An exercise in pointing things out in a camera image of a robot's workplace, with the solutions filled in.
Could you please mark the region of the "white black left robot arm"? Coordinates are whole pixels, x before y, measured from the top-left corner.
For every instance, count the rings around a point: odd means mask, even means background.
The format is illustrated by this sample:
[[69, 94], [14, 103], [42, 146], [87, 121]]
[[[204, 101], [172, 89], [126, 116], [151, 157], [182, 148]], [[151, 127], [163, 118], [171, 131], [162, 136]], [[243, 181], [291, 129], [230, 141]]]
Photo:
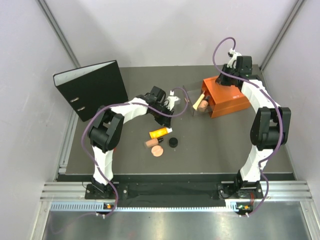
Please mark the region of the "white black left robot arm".
[[151, 114], [161, 126], [170, 128], [174, 107], [180, 98], [172, 90], [169, 95], [154, 86], [151, 92], [138, 95], [131, 101], [104, 109], [101, 106], [98, 116], [87, 130], [93, 150], [94, 174], [86, 187], [86, 199], [109, 199], [115, 196], [114, 187], [109, 181], [113, 178], [112, 161], [114, 149], [120, 142], [123, 125], [136, 117]]

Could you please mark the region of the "tan foundation bottle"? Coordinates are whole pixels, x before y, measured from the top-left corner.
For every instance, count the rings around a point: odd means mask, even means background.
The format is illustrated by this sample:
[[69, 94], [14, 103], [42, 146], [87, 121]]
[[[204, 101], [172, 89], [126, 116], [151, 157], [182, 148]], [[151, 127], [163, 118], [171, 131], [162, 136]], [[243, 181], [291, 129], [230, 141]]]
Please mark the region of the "tan foundation bottle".
[[144, 143], [144, 145], [145, 145], [147, 148], [153, 148], [153, 147], [159, 145], [163, 140], [164, 140], [163, 137], [153, 138], [153, 139], [150, 139], [150, 140], [146, 141], [146, 142]]

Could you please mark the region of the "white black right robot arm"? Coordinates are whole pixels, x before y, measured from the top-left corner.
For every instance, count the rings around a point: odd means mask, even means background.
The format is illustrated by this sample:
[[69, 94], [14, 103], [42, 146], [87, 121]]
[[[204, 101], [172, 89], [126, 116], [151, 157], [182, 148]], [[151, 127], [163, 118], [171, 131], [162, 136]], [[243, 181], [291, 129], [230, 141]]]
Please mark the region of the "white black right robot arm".
[[245, 198], [258, 189], [270, 155], [288, 140], [291, 121], [291, 110], [279, 106], [267, 93], [260, 78], [252, 74], [252, 58], [238, 52], [230, 52], [228, 55], [230, 60], [223, 65], [216, 83], [237, 87], [249, 100], [255, 118], [250, 129], [252, 147], [246, 163], [232, 184], [221, 184], [218, 187], [223, 199]]

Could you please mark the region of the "orange drawer cabinet box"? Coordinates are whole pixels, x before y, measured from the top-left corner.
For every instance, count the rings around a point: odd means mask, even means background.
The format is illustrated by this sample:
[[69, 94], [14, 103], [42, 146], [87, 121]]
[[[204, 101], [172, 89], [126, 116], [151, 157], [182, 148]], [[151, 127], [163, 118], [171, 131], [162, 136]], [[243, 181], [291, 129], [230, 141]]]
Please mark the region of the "orange drawer cabinet box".
[[208, 100], [208, 113], [211, 118], [217, 118], [251, 107], [247, 97], [241, 91], [232, 86], [224, 86], [216, 83], [218, 76], [205, 78], [201, 90]]

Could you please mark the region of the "pink round compact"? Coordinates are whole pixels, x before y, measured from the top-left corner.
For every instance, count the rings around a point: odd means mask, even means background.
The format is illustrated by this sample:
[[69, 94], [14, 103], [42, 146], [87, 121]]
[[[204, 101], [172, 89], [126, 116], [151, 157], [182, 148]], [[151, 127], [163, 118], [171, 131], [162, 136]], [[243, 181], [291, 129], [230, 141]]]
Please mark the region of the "pink round compact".
[[154, 157], [160, 157], [164, 153], [164, 149], [160, 145], [155, 145], [151, 148], [151, 153]]

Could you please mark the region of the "orange yellow cosmetic tube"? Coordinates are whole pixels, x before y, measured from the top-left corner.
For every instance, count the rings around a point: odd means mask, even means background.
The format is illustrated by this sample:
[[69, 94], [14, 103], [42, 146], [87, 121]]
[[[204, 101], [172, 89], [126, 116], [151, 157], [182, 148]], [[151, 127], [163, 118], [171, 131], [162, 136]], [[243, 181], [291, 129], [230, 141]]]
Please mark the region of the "orange yellow cosmetic tube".
[[154, 131], [149, 132], [149, 136], [151, 139], [157, 139], [161, 138], [167, 134], [170, 134], [173, 132], [173, 129], [170, 127], [163, 127]]

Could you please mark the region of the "clear plastic drawer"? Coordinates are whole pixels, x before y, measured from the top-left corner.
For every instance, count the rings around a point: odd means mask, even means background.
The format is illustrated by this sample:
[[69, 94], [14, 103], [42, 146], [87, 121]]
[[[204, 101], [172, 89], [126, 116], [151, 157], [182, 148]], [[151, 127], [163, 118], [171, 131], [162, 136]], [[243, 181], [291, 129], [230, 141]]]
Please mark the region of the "clear plastic drawer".
[[187, 93], [184, 101], [192, 116], [209, 114], [213, 111], [212, 97], [207, 90], [202, 89], [202, 83], [186, 84], [183, 86], [183, 89]]

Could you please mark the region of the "beige wooden spatula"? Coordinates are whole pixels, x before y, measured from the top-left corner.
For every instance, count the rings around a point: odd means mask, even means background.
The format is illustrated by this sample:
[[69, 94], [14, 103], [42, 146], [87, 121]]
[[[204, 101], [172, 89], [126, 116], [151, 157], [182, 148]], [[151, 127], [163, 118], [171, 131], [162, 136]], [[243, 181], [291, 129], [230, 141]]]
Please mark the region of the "beige wooden spatula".
[[198, 97], [198, 99], [195, 101], [195, 103], [192, 105], [192, 108], [193, 108], [194, 110], [197, 110], [197, 109], [198, 109], [198, 107], [199, 107], [201, 101], [204, 99], [204, 97], [205, 97], [205, 92], [203, 91], [203, 92], [201, 93], [201, 95]]

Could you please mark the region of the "clear foundation bottle black cap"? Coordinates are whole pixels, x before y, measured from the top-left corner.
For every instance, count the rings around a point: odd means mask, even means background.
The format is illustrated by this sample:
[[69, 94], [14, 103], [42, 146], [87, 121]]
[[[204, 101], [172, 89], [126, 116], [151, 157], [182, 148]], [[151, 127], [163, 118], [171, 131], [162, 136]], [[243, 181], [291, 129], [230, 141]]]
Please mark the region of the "clear foundation bottle black cap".
[[200, 105], [199, 105], [199, 107], [198, 107], [198, 111], [200, 111], [200, 112], [204, 112], [206, 109], [207, 109], [207, 107], [208, 107], [208, 105], [209, 105], [209, 100], [210, 100], [210, 96], [208, 95], [208, 96], [206, 96], [202, 101], [201, 101], [201, 103], [200, 103]]

